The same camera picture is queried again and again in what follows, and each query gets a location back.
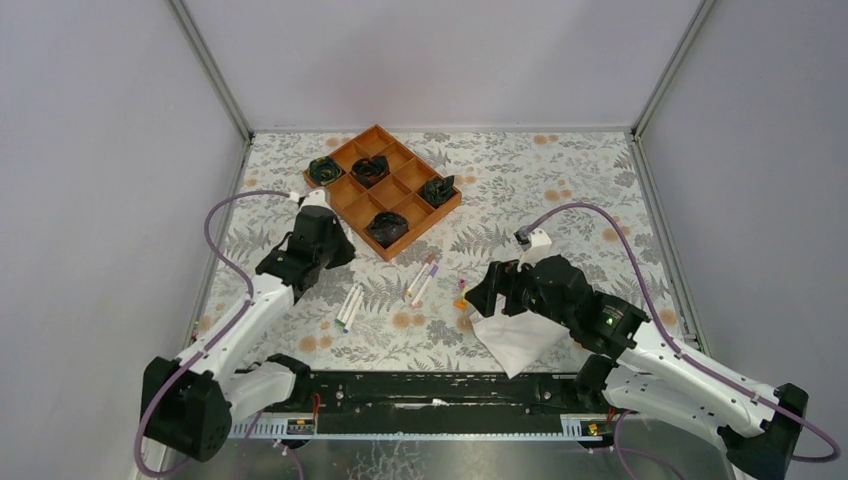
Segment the white marker pen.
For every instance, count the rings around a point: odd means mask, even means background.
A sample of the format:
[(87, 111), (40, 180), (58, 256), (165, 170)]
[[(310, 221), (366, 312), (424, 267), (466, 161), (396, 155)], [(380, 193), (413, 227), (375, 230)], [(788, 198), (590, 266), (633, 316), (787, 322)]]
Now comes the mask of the white marker pen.
[(412, 296), (412, 292), (413, 292), (413, 290), (414, 290), (415, 286), (418, 284), (418, 282), (420, 281), (420, 279), (424, 276), (425, 272), (426, 272), (426, 271), (428, 270), (428, 268), (430, 267), (430, 265), (431, 265), (431, 264), (428, 264), (428, 263), (427, 263), (427, 262), (428, 262), (428, 257), (424, 260), (424, 262), (422, 263), (422, 265), (421, 265), (421, 267), (419, 268), (418, 272), (417, 272), (417, 273), (416, 273), (416, 275), (414, 276), (413, 280), (412, 280), (412, 281), (410, 282), (410, 284), (407, 286), (406, 291), (405, 291), (405, 295), (406, 295), (407, 297), (411, 297), (411, 296)]

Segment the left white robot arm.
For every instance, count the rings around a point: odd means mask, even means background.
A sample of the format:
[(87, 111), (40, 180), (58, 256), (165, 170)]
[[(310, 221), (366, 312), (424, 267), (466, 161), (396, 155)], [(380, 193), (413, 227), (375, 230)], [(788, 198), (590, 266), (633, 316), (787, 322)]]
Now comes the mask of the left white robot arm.
[(305, 364), (275, 354), (247, 373), (237, 371), (248, 350), (319, 280), (344, 266), (355, 248), (336, 213), (325, 204), (302, 205), (283, 242), (257, 266), (245, 299), (174, 359), (145, 368), (138, 439), (151, 439), (205, 462), (223, 446), (231, 427), (249, 415), (307, 391), (297, 387)]

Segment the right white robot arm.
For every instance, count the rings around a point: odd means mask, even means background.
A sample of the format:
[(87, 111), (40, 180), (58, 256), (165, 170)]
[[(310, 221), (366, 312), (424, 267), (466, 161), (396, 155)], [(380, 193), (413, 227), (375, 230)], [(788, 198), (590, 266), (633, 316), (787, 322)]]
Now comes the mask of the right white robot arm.
[(564, 257), (493, 262), (465, 295), (485, 319), (560, 325), (590, 356), (574, 379), (587, 410), (635, 410), (716, 446), (755, 479), (785, 478), (807, 393), (742, 379), (686, 345), (673, 348), (648, 315), (596, 291)]

